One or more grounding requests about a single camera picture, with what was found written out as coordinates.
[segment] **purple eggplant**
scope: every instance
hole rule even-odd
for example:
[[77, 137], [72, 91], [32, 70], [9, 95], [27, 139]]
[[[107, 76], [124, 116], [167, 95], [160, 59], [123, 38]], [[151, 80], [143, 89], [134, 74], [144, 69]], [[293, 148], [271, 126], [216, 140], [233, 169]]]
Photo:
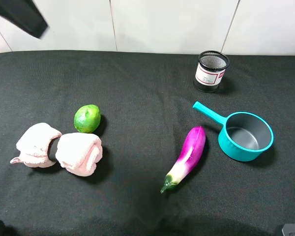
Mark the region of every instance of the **purple eggplant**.
[[165, 176], [161, 193], [175, 188], [192, 171], [201, 158], [205, 142], [206, 133], [203, 127], [197, 126], [189, 131], [178, 160]]

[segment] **pink towel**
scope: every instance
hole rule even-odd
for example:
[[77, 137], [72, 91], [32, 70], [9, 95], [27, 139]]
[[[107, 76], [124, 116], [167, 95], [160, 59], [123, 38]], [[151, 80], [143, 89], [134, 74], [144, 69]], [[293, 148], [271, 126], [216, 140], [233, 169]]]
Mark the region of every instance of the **pink towel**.
[[10, 163], [24, 163], [28, 167], [46, 168], [55, 164], [49, 160], [47, 152], [52, 139], [61, 133], [46, 123], [38, 123], [30, 127], [16, 144], [20, 156], [14, 157]]
[[61, 136], [56, 159], [77, 176], [90, 176], [103, 156], [102, 141], [95, 134], [71, 133]]

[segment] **teal saucepan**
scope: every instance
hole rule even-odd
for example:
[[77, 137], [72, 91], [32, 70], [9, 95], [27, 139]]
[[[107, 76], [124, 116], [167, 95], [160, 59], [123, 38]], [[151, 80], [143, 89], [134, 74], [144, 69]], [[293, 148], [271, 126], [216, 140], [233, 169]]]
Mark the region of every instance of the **teal saucepan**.
[[200, 102], [193, 108], [223, 126], [218, 143], [230, 158], [251, 161], [269, 149], [273, 143], [273, 132], [261, 117], [248, 112], [235, 112], [223, 117]]

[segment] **white label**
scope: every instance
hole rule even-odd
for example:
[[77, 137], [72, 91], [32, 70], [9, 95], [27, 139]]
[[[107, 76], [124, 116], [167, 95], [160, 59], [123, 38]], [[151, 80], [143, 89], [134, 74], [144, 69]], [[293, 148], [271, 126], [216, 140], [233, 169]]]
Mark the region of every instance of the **white label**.
[[211, 72], [208, 70], [205, 70], [203, 67], [201, 67], [200, 63], [198, 64], [197, 72], [196, 72], [196, 79], [199, 81], [199, 83], [203, 85], [213, 86], [217, 85], [221, 82], [221, 79], [224, 75], [224, 71], [219, 72]]

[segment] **green lime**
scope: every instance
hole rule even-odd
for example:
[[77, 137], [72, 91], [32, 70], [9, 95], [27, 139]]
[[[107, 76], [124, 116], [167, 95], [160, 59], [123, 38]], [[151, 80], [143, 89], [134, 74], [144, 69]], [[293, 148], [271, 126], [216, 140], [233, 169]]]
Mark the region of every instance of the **green lime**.
[[81, 133], [92, 133], [100, 123], [100, 110], [95, 105], [81, 107], [74, 116], [74, 127]]

